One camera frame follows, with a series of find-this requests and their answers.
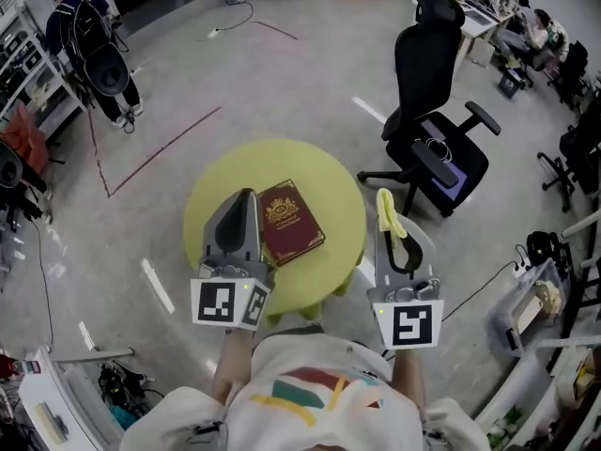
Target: book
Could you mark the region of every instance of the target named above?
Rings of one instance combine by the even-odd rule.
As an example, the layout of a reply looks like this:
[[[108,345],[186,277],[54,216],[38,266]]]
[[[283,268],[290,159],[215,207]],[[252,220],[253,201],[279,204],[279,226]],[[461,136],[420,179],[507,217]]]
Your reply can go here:
[[[276,266],[315,249],[326,240],[301,193],[290,179],[259,194],[263,239]]]

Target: power strip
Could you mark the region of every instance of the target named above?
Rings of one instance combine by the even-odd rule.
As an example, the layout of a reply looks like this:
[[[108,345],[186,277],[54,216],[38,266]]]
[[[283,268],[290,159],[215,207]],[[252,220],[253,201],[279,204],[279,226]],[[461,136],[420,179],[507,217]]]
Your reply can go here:
[[[529,271],[532,268],[532,264],[530,263],[530,260],[526,257],[523,260],[524,265],[522,265],[522,262],[519,262],[517,264],[517,271],[515,267],[511,268],[511,272],[514,275],[515,279],[519,279],[522,275],[524,275],[527,271]]]

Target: floor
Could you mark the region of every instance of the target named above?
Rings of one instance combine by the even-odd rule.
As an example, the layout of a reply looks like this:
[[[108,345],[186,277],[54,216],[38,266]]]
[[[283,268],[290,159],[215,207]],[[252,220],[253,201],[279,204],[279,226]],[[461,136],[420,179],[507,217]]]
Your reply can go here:
[[[135,82],[146,105],[135,132],[116,131],[96,109],[94,140],[85,115],[59,136],[61,146],[52,153],[67,163],[50,169],[54,222],[39,224],[56,353],[85,350],[78,327],[83,321],[101,348],[135,348],[135,365],[157,378],[158,389],[207,390],[223,332],[191,324],[194,270],[182,244],[183,210],[203,171],[228,150],[268,137],[319,146],[351,174],[394,169],[379,138],[381,125],[352,99],[363,99],[384,116],[397,106],[393,45],[410,22],[411,0],[252,2],[253,19],[216,39],[207,38],[211,29],[246,18],[245,6],[196,15],[182,8],[131,36],[128,59],[132,68],[140,67]],[[541,190],[547,171],[535,158],[538,151],[557,155],[559,137],[574,116],[541,75],[512,101],[497,90],[499,80],[496,70],[466,62],[442,108],[460,122],[469,115],[465,102],[474,100],[501,124],[499,137],[484,127],[470,134],[490,161],[483,182],[449,219],[420,194],[410,215],[438,247],[447,311],[516,259],[514,246],[530,232],[559,231],[586,211],[584,197],[576,194],[577,210],[562,214],[559,193]],[[407,189],[391,187],[400,207]],[[376,189],[362,187],[369,229]],[[16,355],[50,337],[38,236],[31,224],[21,225],[25,259],[15,259],[0,294],[0,341]],[[368,257],[372,235],[370,230]],[[582,248],[580,240],[574,244],[576,251]],[[156,299],[143,259],[175,313],[166,313]],[[444,323],[436,348],[422,352],[430,401],[454,397],[475,413],[498,386],[512,361],[491,351],[486,315],[511,284],[508,269]],[[329,298],[324,325],[381,350],[363,293],[353,286],[344,298]],[[290,315],[281,327],[300,323]]]

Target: desk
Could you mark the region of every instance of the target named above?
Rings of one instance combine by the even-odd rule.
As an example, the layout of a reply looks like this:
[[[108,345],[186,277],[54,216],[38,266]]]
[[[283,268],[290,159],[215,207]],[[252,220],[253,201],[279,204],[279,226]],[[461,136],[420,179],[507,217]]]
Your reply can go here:
[[[416,10],[413,12],[413,17],[411,20],[411,24],[415,25],[417,22],[415,20],[415,15],[417,12],[417,0],[413,0],[411,3],[416,7]],[[484,35],[484,40],[489,41],[490,38],[492,37],[492,35],[495,33],[495,30],[497,29],[497,27],[506,26],[507,23],[509,22],[509,19],[515,15],[515,13],[512,12],[508,15],[505,15],[504,17],[498,16],[497,18],[500,21],[496,22],[496,21],[492,20],[490,17],[488,17],[487,15],[485,15],[478,8],[471,7],[470,5],[468,5],[465,2],[461,3],[461,7],[464,9],[464,11],[466,13],[469,11],[476,12],[481,17],[484,17],[488,21],[488,23],[478,23],[475,20],[473,20],[471,17],[466,15],[466,21],[461,26],[461,33],[463,34],[463,41],[461,43],[461,47],[459,47],[459,52],[457,53],[457,57],[455,59],[455,69],[453,71],[453,78],[455,78],[457,71],[459,70],[459,67],[461,67],[461,64],[463,63],[463,60],[465,59],[466,55],[468,54],[468,50],[470,49],[471,43],[474,41],[474,39],[478,39],[479,37]]]
[[[330,294],[347,290],[362,259],[365,206],[355,179],[331,155],[303,142],[273,139],[235,148],[196,182],[184,213],[184,245],[194,272],[205,223],[223,201],[250,187],[260,193],[292,179],[326,235],[317,248],[282,266],[265,316],[275,325],[283,313],[314,319]]]

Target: backpack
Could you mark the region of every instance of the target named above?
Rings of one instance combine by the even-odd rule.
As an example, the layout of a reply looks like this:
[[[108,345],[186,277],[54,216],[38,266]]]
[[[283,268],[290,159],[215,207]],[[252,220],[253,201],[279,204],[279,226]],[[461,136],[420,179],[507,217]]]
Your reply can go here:
[[[61,3],[55,11],[71,18],[67,41],[63,35],[61,41],[71,48],[87,81],[103,95],[120,94],[130,81],[130,73],[102,15],[90,0],[82,0],[77,8]]]

